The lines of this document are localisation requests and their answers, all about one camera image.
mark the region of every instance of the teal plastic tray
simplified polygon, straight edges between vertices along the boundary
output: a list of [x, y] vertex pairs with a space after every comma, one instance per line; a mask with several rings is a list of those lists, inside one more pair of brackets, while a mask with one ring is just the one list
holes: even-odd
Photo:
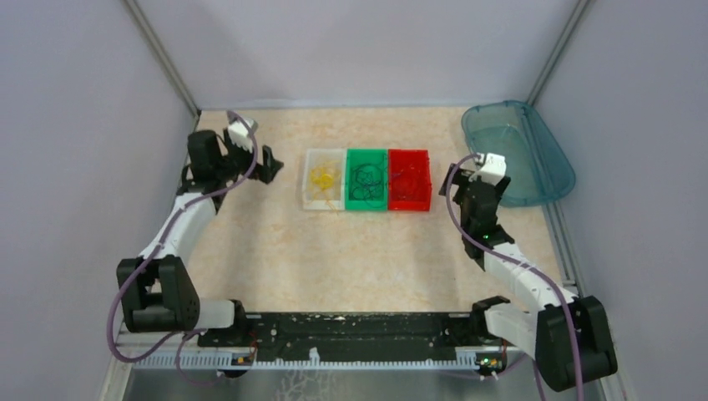
[[514, 100], [475, 106], [462, 119], [472, 152], [506, 157], [511, 184], [502, 206], [537, 206], [566, 196], [575, 172], [539, 113]]

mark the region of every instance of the beige marble floor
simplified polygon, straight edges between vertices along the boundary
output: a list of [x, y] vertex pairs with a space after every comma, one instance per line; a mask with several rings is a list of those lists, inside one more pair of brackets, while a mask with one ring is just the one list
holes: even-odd
[[[247, 181], [206, 228], [188, 269], [201, 297], [240, 299], [249, 311], [467, 311], [499, 282], [470, 261], [435, 195], [465, 155], [460, 108], [251, 110], [257, 138], [285, 168], [270, 185]], [[220, 133], [225, 113], [200, 128]], [[429, 213], [304, 211], [300, 183], [308, 148], [427, 149]], [[551, 277], [559, 270], [538, 207], [502, 209], [522, 251]]]

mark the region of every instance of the red container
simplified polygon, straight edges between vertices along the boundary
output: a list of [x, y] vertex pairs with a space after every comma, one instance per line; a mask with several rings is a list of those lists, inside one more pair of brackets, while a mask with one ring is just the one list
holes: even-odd
[[388, 210], [429, 211], [432, 186], [427, 150], [388, 150]]

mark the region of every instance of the white wall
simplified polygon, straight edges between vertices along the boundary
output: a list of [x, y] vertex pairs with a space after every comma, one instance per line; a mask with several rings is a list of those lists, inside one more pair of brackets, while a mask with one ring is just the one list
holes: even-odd
[[195, 102], [526, 99], [577, 0], [139, 0]]
[[539, 111], [562, 202], [637, 399], [705, 399], [708, 2], [597, 2]]
[[118, 0], [0, 13], [0, 398], [93, 400], [115, 266], [164, 219], [191, 117]]

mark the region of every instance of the purple cable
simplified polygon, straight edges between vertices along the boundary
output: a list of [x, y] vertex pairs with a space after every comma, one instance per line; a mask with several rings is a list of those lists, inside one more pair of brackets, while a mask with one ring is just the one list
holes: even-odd
[[135, 281], [135, 279], [138, 277], [138, 275], [142, 274], [145, 271], [145, 269], [148, 267], [148, 264], [155, 258], [155, 256], [158, 254], [159, 250], [163, 247], [162, 244], [164, 244], [164, 242], [167, 240], [167, 236], [169, 235], [169, 232], [172, 230], [172, 227], [174, 226], [174, 224], [177, 222], [177, 219], [179, 219], [180, 216], [182, 216], [182, 213], [184, 213], [187, 210], [187, 208], [189, 208], [190, 206], [192, 206], [193, 204], [195, 204], [197, 202], [201, 202], [203, 200], [212, 198], [214, 196], [223, 195], [226, 192], [233, 190], [237, 186], [241, 185], [244, 181], [246, 181], [248, 179], [248, 177], [251, 175], [251, 173], [253, 173], [253, 170], [255, 169], [255, 165], [258, 163], [258, 143], [255, 141], [255, 134], [253, 132], [253, 129], [236, 112], [231, 112], [231, 113], [233, 113], [232, 115], [235, 118], [237, 118], [245, 126], [246, 130], [248, 130], [248, 136], [249, 136], [250, 140], [253, 141], [253, 160], [251, 161], [250, 166], [248, 167], [248, 170], [246, 170], [246, 172], [243, 174], [243, 176], [239, 180], [234, 182], [233, 184], [231, 184], [225, 188], [222, 188], [220, 190], [215, 190], [214, 192], [210, 192], [206, 195], [202, 195], [198, 198], [194, 198], [193, 200], [190, 200], [189, 202], [185, 203], [185, 207], [183, 207], [182, 209], [178, 209], [172, 215], [172, 217], [170, 217], [170, 219], [168, 220], [167, 226], [165, 226], [162, 234], [159, 236], [158, 245], [155, 246], [155, 248], [152, 250], [152, 252], [150, 252], [148, 257], [146, 257], [145, 260], [143, 260], [143, 262], [138, 265], [138, 268], [135, 269], [134, 272], [130, 273], [130, 276], [128, 276], [128, 279], [125, 280], [125, 282], [123, 283], [122, 286], [120, 286], [118, 293], [115, 295], [115, 298], [111, 302], [111, 306], [109, 309], [109, 318], [108, 318], [108, 321], [106, 322], [106, 339], [108, 340], [109, 350], [113, 354], [113, 356], [116, 359], [118, 359], [120, 362], [123, 362], [123, 363], [140, 362], [143, 359], [149, 357], [155, 351], [157, 351], [157, 349], [160, 348], [160, 346], [162, 346], [162, 344], [164, 344], [169, 338], [171, 338], [175, 334], [178, 334], [178, 332], [170, 332], [170, 333], [166, 334], [151, 349], [149, 349], [147, 352], [145, 352], [144, 354], [139, 355], [137, 357], [126, 357], [125, 355], [120, 353], [120, 351], [118, 350], [118, 346], [115, 343], [115, 339], [113, 338], [113, 323], [115, 320], [115, 314], [118, 311], [118, 306], [120, 304], [120, 300], [123, 299], [123, 296], [128, 291], [128, 287], [130, 287], [130, 284], [132, 284]]
[[539, 390], [539, 397], [541, 398], [541, 401], [546, 401], [544, 383], [541, 381], [541, 372], [539, 371], [539, 366], [536, 361], [534, 361], [534, 378], [536, 379], [536, 388]]
[[573, 365], [575, 369], [575, 387], [577, 388], [578, 392], [578, 400], [583, 401], [584, 400], [584, 392], [583, 392], [583, 369], [582, 366], [580, 365], [580, 349], [578, 347], [578, 339], [575, 337], [575, 327], [573, 326], [573, 317], [570, 314], [570, 308], [568, 307], [568, 303], [565, 301], [565, 298], [563, 297], [563, 293], [560, 291], [560, 288], [555, 284], [553, 280], [550, 279], [550, 277], [546, 276], [543, 272], [541, 272], [539, 269], [537, 269], [534, 266], [529, 265], [526, 262], [522, 262], [519, 260], [514, 259], [511, 256], [504, 255], [502, 253], [499, 253], [495, 251], [494, 249], [487, 248], [486, 246], [482, 245], [481, 243], [475, 241], [465, 230], [460, 226], [460, 222], [458, 221], [457, 217], [455, 217], [455, 213], [453, 212], [453, 203], [450, 200], [450, 192], [453, 190], [453, 177], [455, 176], [455, 173], [460, 170], [460, 166], [463, 165], [464, 162], [478, 158], [479, 155], [472, 153], [470, 155], [467, 155], [463, 157], [450, 171], [450, 175], [448, 176], [448, 181], [445, 185], [446, 187], [446, 193], [447, 195], [445, 196], [445, 202], [448, 206], [448, 213], [450, 214], [450, 218], [453, 220], [453, 224], [455, 227], [460, 231], [460, 233], [463, 235], [464, 239], [469, 241], [472, 245], [476, 246], [477, 248], [481, 249], [482, 251], [487, 252], [489, 255], [496, 256], [499, 259], [503, 261], [507, 261], [509, 263], [513, 263], [514, 265], [523, 267], [525, 269], [528, 269], [530, 272], [535, 274], [538, 277], [541, 277], [543, 281], [546, 282], [546, 284], [549, 285], [551, 290], [555, 293], [556, 297], [558, 297], [560, 301], [560, 307], [563, 309], [563, 314], [565, 315], [565, 322], [568, 325], [568, 333], [570, 336], [570, 348], [571, 352], [573, 353]]
[[198, 330], [192, 330], [191, 332], [186, 332], [185, 335], [182, 337], [182, 342], [177, 347], [177, 354], [174, 356], [174, 365], [175, 365], [175, 367], [177, 367], [177, 373], [180, 374], [180, 376], [182, 377], [182, 379], [185, 382], [192, 384], [194, 386], [197, 386], [197, 387], [211, 387], [224, 379], [224, 376], [219, 376], [218, 378], [215, 378], [214, 380], [210, 380], [208, 382], [194, 380], [194, 379], [187, 377], [187, 373], [185, 373], [185, 371], [182, 370], [182, 367], [180, 366], [180, 364], [181, 364], [180, 363], [180, 354], [182, 353], [182, 348], [185, 346], [185, 344], [190, 339], [192, 339], [192, 337], [196, 336], [197, 334], [201, 334], [205, 331], [206, 331], [206, 329], [203, 328], [203, 329], [198, 329]]

